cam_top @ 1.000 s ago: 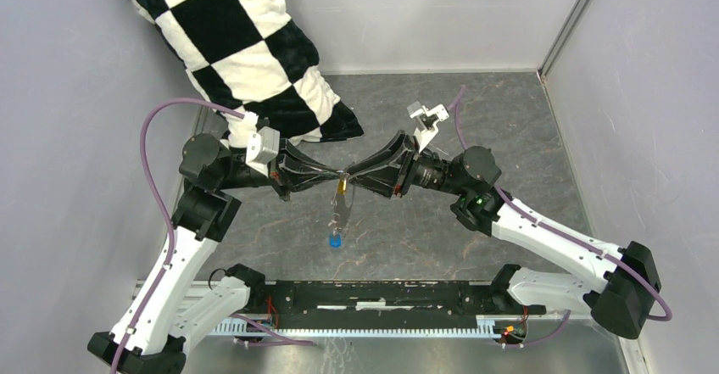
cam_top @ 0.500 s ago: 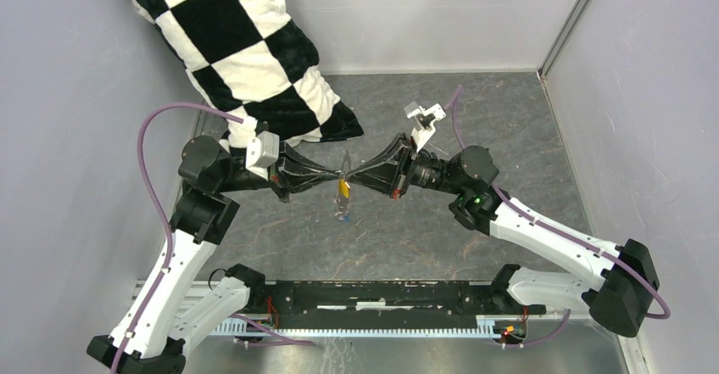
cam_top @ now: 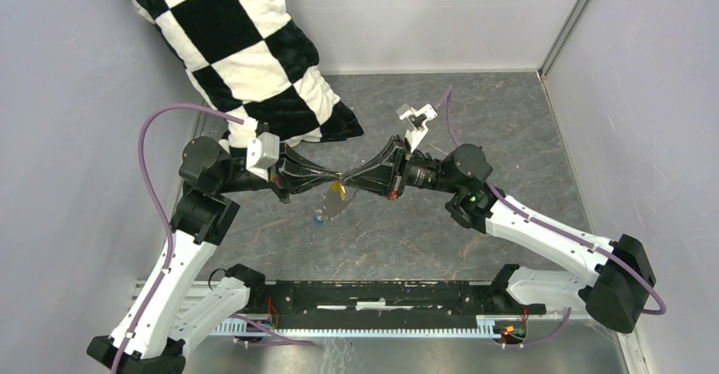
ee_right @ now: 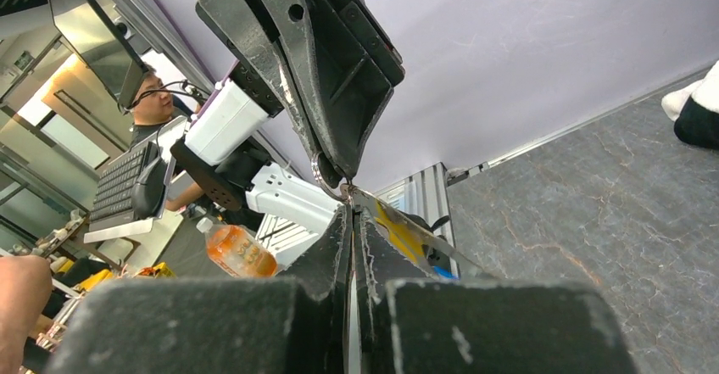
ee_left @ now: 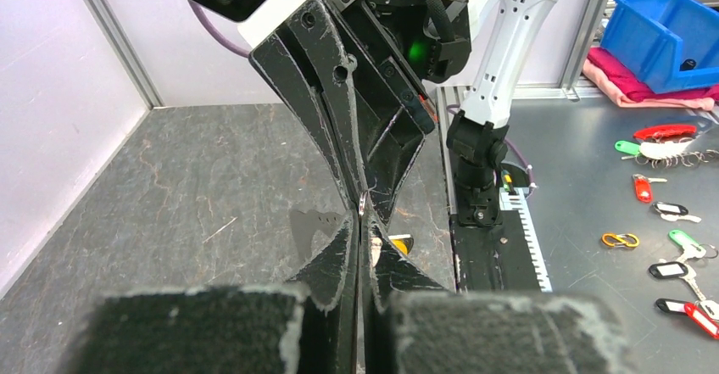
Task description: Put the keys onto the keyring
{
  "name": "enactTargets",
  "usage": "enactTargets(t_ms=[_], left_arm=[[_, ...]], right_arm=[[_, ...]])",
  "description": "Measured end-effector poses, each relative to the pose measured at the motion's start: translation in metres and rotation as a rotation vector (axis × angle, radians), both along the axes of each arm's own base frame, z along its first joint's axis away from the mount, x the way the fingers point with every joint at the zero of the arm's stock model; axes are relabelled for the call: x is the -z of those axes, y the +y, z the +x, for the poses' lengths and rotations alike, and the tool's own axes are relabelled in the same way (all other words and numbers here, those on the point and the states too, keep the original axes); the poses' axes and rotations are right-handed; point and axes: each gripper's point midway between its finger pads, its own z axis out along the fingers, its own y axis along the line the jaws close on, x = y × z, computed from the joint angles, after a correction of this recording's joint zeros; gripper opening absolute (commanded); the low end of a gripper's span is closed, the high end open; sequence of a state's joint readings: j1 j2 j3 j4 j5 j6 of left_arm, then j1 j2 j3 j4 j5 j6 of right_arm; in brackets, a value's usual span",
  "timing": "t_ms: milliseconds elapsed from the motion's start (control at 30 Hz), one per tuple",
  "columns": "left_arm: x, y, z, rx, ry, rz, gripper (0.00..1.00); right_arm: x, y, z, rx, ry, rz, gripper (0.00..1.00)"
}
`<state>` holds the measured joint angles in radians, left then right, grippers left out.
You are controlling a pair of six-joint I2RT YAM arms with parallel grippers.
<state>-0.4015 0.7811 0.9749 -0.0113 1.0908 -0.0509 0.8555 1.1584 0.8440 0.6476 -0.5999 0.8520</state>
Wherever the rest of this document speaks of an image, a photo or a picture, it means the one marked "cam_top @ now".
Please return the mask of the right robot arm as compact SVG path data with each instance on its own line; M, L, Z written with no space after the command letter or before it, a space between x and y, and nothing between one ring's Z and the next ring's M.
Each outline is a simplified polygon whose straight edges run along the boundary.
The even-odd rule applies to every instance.
M564 269L514 270L489 291L491 305L501 313L521 304L582 306L598 323L620 333L633 332L641 315L666 313L649 256L637 238L596 236L538 213L489 183L492 171L477 145L462 144L446 158L433 159L393 137L375 158L339 179L390 200L406 187L449 193L445 208L460 226L516 243Z

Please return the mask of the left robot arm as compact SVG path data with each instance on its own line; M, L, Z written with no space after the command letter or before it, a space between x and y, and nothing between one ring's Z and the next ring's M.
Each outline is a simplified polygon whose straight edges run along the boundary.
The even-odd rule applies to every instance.
M334 181L337 172L308 161L269 133L229 148L208 137L190 141L179 170L182 195L148 282L121 323L91 340L86 353L113 373L180 373L189 355L233 313L260 310L266 290L232 267L197 304L181 312L195 276L224 240L239 204L227 193L270 190L280 200Z

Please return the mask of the yellow tagged key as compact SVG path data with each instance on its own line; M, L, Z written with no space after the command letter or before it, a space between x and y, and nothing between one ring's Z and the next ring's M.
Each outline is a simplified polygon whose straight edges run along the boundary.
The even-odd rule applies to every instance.
M332 192L335 192L342 201L345 201L347 199L346 187L341 181L334 181L330 185L330 190Z

